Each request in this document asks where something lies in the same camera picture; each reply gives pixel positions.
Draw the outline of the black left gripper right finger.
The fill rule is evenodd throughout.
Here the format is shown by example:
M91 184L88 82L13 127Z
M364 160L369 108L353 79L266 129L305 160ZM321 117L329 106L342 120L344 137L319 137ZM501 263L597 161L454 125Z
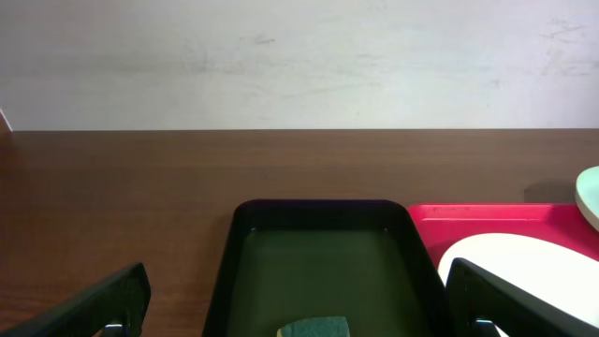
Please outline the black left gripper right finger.
M465 258L452 261L446 296L458 336L598 337L598 329Z

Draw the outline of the white plate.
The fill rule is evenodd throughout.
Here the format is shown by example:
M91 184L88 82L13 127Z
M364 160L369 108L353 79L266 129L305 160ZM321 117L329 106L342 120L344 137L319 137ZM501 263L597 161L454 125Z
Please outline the white plate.
M452 261L465 258L538 299L598 329L598 263L552 242L489 233L462 239L443 254L446 286ZM497 326L493 336L509 336Z

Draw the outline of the green yellow sponge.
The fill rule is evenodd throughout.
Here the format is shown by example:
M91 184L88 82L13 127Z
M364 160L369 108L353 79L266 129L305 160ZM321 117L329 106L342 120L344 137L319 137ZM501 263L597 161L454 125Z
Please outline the green yellow sponge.
M310 317L279 328L277 337L350 337L348 322L343 316Z

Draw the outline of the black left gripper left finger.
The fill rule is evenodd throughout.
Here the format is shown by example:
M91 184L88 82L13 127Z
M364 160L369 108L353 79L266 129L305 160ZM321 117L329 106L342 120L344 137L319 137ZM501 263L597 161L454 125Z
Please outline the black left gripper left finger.
M1 333L2 337L140 336L151 286L140 262Z

